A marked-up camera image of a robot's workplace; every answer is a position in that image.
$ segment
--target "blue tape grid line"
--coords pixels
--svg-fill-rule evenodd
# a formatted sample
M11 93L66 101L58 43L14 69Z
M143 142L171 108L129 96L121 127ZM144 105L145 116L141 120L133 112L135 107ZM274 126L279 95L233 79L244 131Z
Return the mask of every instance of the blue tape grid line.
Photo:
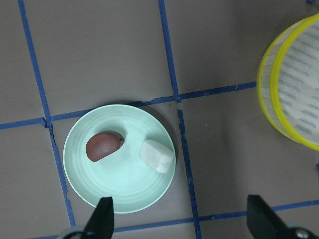
M310 207L310 206L317 206L317 205L319 205L319 200L274 206L272 207L272 209L278 212L278 211L284 211L289 209L296 209L296 208ZM240 211L240 212L233 212L233 213L223 213L223 214L203 216L203 217L199 217L198 220L200 222L204 222L204 221L215 221L215 220L239 218L239 217L245 217L245 216L247 216L247 212ZM171 221L165 221L165 222L159 222L159 223L149 223L149 224L142 224L142 225L136 225L136 226L115 228L114 232L115 233L127 232L127 231L172 226L172 225L192 223L192 222L194 222L193 218L178 219L178 220L171 220ZM57 236L47 236L47 237L40 237L40 238L33 238L33 239L56 239L56 238Z
M157 227L172 226L177 224L192 223L192 222L193 222L193 218L179 219L179 220L165 221L165 222L159 222L159 223L149 223L149 224L142 224L142 225L136 225L136 226L115 228L114 232L115 233L126 232L126 231L133 231L133 230L140 230L140 229L147 229L147 228L157 228Z
M249 83L219 87L219 88L214 88L214 89L209 89L209 90L189 92L189 93L179 95L178 98L180 100L186 100L186 99L191 99L191 98L198 98L198 97L228 93L228 92L233 92L233 91L236 92L236 91L246 90L246 89L255 88L255 87L256 87L256 82L249 82ZM134 106L134 107L143 107L143 106L150 106L150 105L155 105L155 104L160 104L160 103L173 102L175 100L176 100L175 96L165 96L165 97L155 98L151 101L130 102L130 103L126 103L125 105ZM70 118L75 118L75 117L82 117L91 110L93 110L93 109L55 115L55 116L52 116L52 121L63 120L63 119L65 120L65 119L70 119Z
M171 44L170 44L168 22L167 22L164 0L159 0L159 13L160 13L161 27L162 27L163 36L164 36L164 43L165 43L165 50L166 50L166 57L167 57L170 82L171 82L171 86L173 88L173 94L174 94L175 100L178 103L180 103L179 92L178 92L178 87L177 87L177 79L176 79L176 73L175 73L175 67L174 67L174 60L173 60L173 52L172 52Z
M35 50L34 50L34 46L33 46L33 41L32 41L32 37L31 37L29 23L28 23L28 20L26 18L26 12L25 12L25 6L24 6L23 0L18 0L18 4L19 4L21 20L22 20L22 24L23 24L23 28L24 28L24 34L25 34L26 42L27 42L27 45L29 48L29 53L30 53L30 58L31 58L32 66L33 66L34 76L35 76L36 83L37 83L37 86L39 89L42 107L44 110L44 115L45 115L45 118L46 118L47 123L48 123L48 128L50 130L50 128L51 128L51 114L50 114L48 102L47 102L46 96L45 96L45 91L44 91L44 87L43 87L43 83L42 83L42 78L41 78L41 74L40 74L40 70L39 70L38 61L37 61L36 55L35 55Z
M30 32L30 28L29 28L29 23L28 23L28 20L26 17L24 1L18 0L18 5L19 5L19 10L20 10L20 15L21 15L21 20L22 20L22 24L23 24L25 38L26 38L27 45L29 48L31 62L32 62L32 66L33 66L33 71L34 71L36 83L38 86L38 91L40 94L41 103L42 103L42 107L44 110L44 115L46 118L46 125L47 125L47 128L49 129L49 132L50 132L50 139L51 139L51 144L52 144L52 148L53 148L53 152L54 152L54 158L55 158L56 167L57 167L58 174L59 174L59 179L61 182L61 187L62 187L64 201L65 201L65 205L66 205L68 216L69 216L70 225L75 226L75 220L74 220L74 215L73 215L73 211L71 208L71 204L70 204L70 201L67 199L67 186L66 186L66 181L64 178L63 167L62 167L60 156L59 156L59 150L58 150L58 147L57 147L55 140L54 140L51 114L50 114L48 102L46 100L46 95L45 95L43 82L42 82L42 78L41 78L41 74L40 74L40 70L39 70L39 65L38 65L38 61L36 58L36 54L35 54L35 50L34 50L34 46L33 46L33 41L32 41L32 37L31 37L31 32Z
M198 219L198 210L197 210L197 203L196 203L196 196L195 196L195 188L194 188L194 182L193 182L193 175L191 172L191 165L190 165L190 157L189 157L189 151L188 151L188 144L185 137L185 122L184 122L184 116L182 110L177 110L178 117L179 117L179 130L181 135L181 144L184 154L184 161L185 161L185 167L186 167L186 176L188 180L188 188L189 188L189 195L190 195L190 203L191 203L191 209L193 212L193 219L194 219L194 226L196 231L196 238L201 239L201 232L200 232L200 224Z
M275 212L278 212L278 211L284 211L284 210L296 209L296 208L302 208L302 207L310 207L310 206L316 206L316 205L319 205L319 200L274 206L272 207L272 209ZM238 217L245 217L245 216L247 216L247 211L209 215L209 216L200 217L199 220L203 222L203 221L222 220L222 219L238 218Z
M32 124L38 124L40 123L44 127L47 127L47 122L44 118L36 118L36 119L27 119L27 120L21 120L16 122L10 122L10 123L2 123L0 124L0 130L6 129L6 128L15 128L15 127L22 127L26 125L32 125Z
M39 238L32 238L32 239L56 239L58 236L47 236L47 237L39 237Z

